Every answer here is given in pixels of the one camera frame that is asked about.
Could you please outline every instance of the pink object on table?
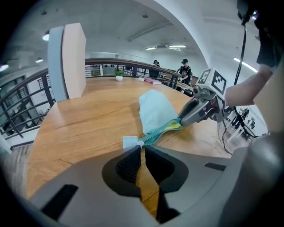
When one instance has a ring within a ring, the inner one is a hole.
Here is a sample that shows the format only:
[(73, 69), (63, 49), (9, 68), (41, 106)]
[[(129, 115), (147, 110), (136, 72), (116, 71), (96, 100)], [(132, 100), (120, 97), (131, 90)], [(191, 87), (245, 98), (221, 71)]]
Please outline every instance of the pink object on table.
[(162, 84), (161, 81), (154, 80), (154, 79), (151, 79), (151, 78), (145, 78), (145, 81), (148, 82), (148, 83), (152, 83), (152, 84)]

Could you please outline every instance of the light blue panel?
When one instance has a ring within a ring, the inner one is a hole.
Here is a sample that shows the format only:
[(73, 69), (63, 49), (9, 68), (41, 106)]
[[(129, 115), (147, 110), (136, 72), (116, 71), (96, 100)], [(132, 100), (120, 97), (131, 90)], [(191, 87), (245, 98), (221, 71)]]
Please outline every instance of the light blue panel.
[(48, 73), (55, 101), (68, 99), (63, 67), (62, 67), (62, 39), (64, 27), (55, 27), (49, 31), (47, 50)]

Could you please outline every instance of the black cap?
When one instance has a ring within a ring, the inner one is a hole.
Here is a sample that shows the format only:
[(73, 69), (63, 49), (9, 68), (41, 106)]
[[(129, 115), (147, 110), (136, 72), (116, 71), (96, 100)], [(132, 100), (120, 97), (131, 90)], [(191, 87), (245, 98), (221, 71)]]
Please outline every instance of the black cap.
[(188, 62), (188, 60), (187, 59), (183, 59), (183, 61), (181, 62), (182, 64), (185, 64), (185, 63), (187, 63)]

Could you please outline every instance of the light blue towel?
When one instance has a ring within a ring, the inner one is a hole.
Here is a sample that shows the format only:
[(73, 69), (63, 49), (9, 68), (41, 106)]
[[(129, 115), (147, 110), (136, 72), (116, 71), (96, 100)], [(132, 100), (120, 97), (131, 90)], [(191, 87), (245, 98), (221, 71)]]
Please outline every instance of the light blue towel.
[(178, 117), (169, 100), (163, 93), (156, 90), (149, 90), (141, 95), (139, 104), (140, 119), (145, 135)]

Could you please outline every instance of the wooden floor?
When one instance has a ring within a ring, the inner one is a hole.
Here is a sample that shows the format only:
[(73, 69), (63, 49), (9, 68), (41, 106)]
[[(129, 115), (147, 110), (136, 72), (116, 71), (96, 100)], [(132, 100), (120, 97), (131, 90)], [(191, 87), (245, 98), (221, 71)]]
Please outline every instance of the wooden floor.
[[(220, 139), (222, 140), (222, 134), (224, 132), (223, 124), (218, 125)], [(224, 140), (231, 136), (234, 132), (232, 127), (229, 127), (226, 133), (224, 134)], [(246, 142), (243, 138), (239, 139), (232, 139), (229, 144), (225, 144), (226, 148), (233, 153), (233, 151), (239, 147), (248, 146), (249, 142)], [(32, 144), (24, 145), (21, 147), (16, 147), (12, 150), (11, 155), (9, 154), (1, 154), (0, 155), (0, 165), (3, 168), (3, 172), (6, 176), (8, 184), (11, 186), (13, 191), (22, 197), (26, 197), (26, 178), (27, 178), (27, 166), (28, 166), (28, 159), (30, 155)], [(215, 152), (219, 152), (223, 157), (230, 158), (231, 155), (228, 154), (221, 144), (219, 138), (216, 140), (215, 144)], [(141, 152), (141, 167), (140, 172), (142, 169), (146, 170), (145, 164), (145, 152)], [(143, 176), (138, 173), (138, 186), (139, 187), (146, 187), (148, 190), (143, 190), (147, 192), (147, 194), (142, 194), (142, 203), (148, 204), (146, 205), (148, 211), (153, 215), (156, 216), (156, 210), (151, 210), (149, 204), (157, 204), (158, 203), (158, 192), (157, 192), (157, 183), (155, 180), (152, 179), (143, 179)]]

